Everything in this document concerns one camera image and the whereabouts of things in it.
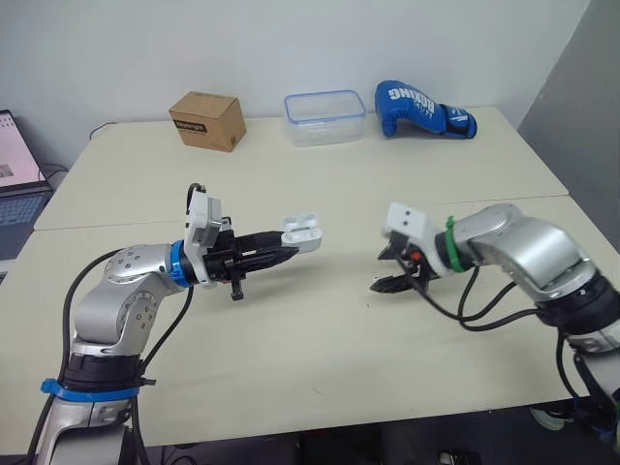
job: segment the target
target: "white table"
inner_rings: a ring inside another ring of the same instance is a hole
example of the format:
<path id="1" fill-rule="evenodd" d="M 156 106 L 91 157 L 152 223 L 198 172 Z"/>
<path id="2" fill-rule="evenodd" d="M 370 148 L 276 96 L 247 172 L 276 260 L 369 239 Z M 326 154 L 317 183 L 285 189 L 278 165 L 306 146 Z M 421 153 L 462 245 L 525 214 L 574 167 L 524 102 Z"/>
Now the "white table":
<path id="1" fill-rule="evenodd" d="M 403 202 L 410 200 L 407 196 Z M 569 198 L 514 201 L 526 214 L 566 228 L 620 286 L 618 254 Z M 490 204 L 427 206 L 437 224 Z M 274 226 L 245 203 L 237 233 Z M 567 398 L 554 364 L 555 330 L 535 317 L 487 333 L 469 333 L 411 293 L 375 294 L 375 276 L 397 273 L 378 262 L 388 205 L 349 211 L 318 202 L 325 241 L 309 255 L 251 274 L 246 298 L 230 288 L 197 289 L 186 320 L 153 361 L 158 380 L 140 394 L 149 446 L 215 440 L 380 420 L 495 409 Z M 0 453 L 23 452 L 45 397 L 38 387 L 55 376 L 60 358 L 62 301 L 77 273 L 107 250 L 172 242 L 181 221 L 35 232 L 0 286 Z M 91 273 L 77 298 L 94 286 Z M 431 284 L 455 309 L 467 276 Z M 508 282 L 497 267 L 480 273 L 469 312 Z M 150 342 L 172 321 L 183 294 L 165 300 Z M 531 308 L 514 290 L 491 313 L 496 319 Z M 569 377 L 585 392 L 570 355 Z"/>
<path id="2" fill-rule="evenodd" d="M 474 108 L 479 133 L 443 139 L 406 128 L 386 139 L 374 114 L 369 134 L 297 148 L 280 118 L 250 119 L 232 153 L 183 145 L 171 122 L 108 126 L 88 143 L 35 229 L 183 221 L 188 185 L 206 185 L 239 216 L 267 218 L 335 203 L 351 209 L 563 196 L 566 188 L 495 108 Z"/>

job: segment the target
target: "plastic container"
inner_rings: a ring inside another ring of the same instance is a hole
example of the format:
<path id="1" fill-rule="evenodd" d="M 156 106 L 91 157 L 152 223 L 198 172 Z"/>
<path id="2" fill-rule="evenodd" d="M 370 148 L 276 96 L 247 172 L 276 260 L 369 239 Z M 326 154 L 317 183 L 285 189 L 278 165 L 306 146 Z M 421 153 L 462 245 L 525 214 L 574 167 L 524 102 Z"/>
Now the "plastic container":
<path id="1" fill-rule="evenodd" d="M 366 108 L 355 90 L 293 94 L 284 99 L 287 127 L 299 147 L 361 139 Z"/>

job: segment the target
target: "cardboard box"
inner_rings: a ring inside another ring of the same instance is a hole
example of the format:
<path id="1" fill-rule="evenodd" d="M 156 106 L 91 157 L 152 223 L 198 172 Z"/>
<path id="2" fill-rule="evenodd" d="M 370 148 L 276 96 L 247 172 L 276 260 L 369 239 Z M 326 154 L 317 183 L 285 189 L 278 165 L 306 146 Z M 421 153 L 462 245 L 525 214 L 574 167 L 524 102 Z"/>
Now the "cardboard box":
<path id="1" fill-rule="evenodd" d="M 185 145 L 231 152 L 245 135 L 236 97 L 188 92 L 170 109 Z"/>

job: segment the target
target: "blue boxing glove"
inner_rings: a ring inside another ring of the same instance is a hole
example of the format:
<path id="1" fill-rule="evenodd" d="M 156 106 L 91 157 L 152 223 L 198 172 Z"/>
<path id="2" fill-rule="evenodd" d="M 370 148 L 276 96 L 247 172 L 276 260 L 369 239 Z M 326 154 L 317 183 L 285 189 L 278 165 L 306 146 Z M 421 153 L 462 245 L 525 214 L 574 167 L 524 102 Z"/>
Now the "blue boxing glove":
<path id="1" fill-rule="evenodd" d="M 436 104 L 399 80 L 384 80 L 377 86 L 375 110 L 388 138 L 396 133 L 399 119 L 409 119 L 426 131 L 449 138 L 471 139 L 478 129 L 474 116 L 464 109 Z"/>

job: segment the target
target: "blue strap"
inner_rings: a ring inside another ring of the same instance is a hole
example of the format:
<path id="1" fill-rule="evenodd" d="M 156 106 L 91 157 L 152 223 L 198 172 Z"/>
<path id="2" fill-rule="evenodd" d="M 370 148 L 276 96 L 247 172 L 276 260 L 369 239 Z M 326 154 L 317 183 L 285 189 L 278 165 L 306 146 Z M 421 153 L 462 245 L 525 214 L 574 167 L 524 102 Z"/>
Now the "blue strap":
<path id="1" fill-rule="evenodd" d="M 183 247 L 183 241 L 177 240 L 173 243 L 170 250 L 170 265 L 172 271 L 170 272 L 170 278 L 174 280 L 176 284 L 184 288 L 191 288 L 192 285 L 185 279 L 185 273 L 183 272 L 183 266 L 181 266 L 181 248 Z"/>
<path id="2" fill-rule="evenodd" d="M 53 378 L 47 378 L 41 384 L 41 392 L 54 394 L 56 397 L 69 402 L 109 402 L 110 400 L 129 399 L 138 395 L 139 387 L 130 387 L 121 390 L 109 390 L 107 392 L 77 392 L 64 389 Z"/>

